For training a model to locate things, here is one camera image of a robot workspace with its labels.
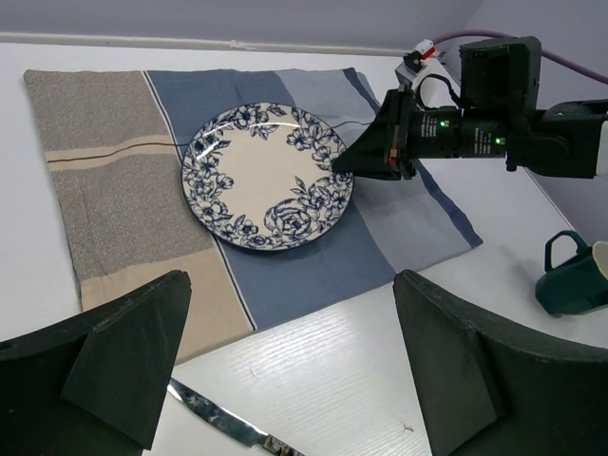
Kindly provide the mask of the steel table knife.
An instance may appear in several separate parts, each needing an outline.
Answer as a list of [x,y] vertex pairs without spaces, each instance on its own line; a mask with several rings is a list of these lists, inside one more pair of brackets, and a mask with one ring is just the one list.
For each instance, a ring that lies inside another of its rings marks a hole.
[[271,455],[302,456],[303,453],[267,433],[195,390],[171,378],[167,391],[211,427],[246,447],[260,447]]

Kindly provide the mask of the dark green mug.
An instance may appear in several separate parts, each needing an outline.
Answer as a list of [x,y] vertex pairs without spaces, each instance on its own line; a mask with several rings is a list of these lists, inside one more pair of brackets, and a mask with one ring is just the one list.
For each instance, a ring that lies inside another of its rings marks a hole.
[[[571,238],[576,254],[559,266],[553,265],[553,243]],[[563,230],[544,247],[544,275],[535,287],[535,297],[554,316],[589,314],[607,307],[607,242],[588,245],[575,231]]]

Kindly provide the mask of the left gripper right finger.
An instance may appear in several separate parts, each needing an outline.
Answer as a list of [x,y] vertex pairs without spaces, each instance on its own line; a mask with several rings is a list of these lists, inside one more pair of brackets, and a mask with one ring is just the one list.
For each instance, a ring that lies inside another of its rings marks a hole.
[[393,294],[432,454],[606,454],[605,349],[527,328],[411,270]]

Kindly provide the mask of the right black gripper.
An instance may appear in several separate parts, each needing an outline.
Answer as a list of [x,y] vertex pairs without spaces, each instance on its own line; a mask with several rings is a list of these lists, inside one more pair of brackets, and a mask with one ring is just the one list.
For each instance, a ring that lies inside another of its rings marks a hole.
[[506,168],[550,169],[568,156],[566,140],[539,130],[542,46],[532,36],[501,37],[460,49],[456,106],[426,107],[419,91],[389,90],[362,135],[332,162],[334,173],[411,180],[423,158],[505,158]]

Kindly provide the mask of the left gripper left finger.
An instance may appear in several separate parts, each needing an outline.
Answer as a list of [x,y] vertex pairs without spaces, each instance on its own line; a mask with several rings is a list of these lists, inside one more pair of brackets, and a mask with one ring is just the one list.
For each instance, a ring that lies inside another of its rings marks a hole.
[[140,455],[153,445],[192,294],[171,271],[1,344],[4,455]]

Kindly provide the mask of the blue floral ceramic plate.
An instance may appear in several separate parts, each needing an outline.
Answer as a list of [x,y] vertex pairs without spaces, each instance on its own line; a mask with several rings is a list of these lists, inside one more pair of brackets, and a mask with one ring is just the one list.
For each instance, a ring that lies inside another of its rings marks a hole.
[[333,127],[290,105],[245,104],[208,121],[181,162],[190,209],[217,238],[283,251],[323,236],[345,213],[350,173],[334,173],[345,144]]

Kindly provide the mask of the blue beige checked cloth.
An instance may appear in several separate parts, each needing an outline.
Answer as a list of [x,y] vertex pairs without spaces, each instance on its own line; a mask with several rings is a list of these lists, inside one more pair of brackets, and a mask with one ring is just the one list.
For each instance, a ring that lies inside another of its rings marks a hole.
[[192,297],[178,358],[313,313],[482,244],[426,169],[413,180],[353,179],[323,236],[283,251],[219,239],[183,193],[181,162],[212,118],[248,104],[304,109],[345,145],[379,104],[351,68],[306,71],[43,71],[24,82],[59,202],[84,310],[171,270]]

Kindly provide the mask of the aluminium table edge rail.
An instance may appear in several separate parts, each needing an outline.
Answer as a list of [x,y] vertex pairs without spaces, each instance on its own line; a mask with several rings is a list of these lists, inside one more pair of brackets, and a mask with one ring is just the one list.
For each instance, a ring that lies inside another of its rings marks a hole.
[[344,54],[401,57],[408,50],[386,47],[313,46],[294,44],[248,43],[239,40],[201,40],[190,38],[135,37],[56,33],[1,32],[2,43],[84,46],[107,48],[163,48],[283,53]]

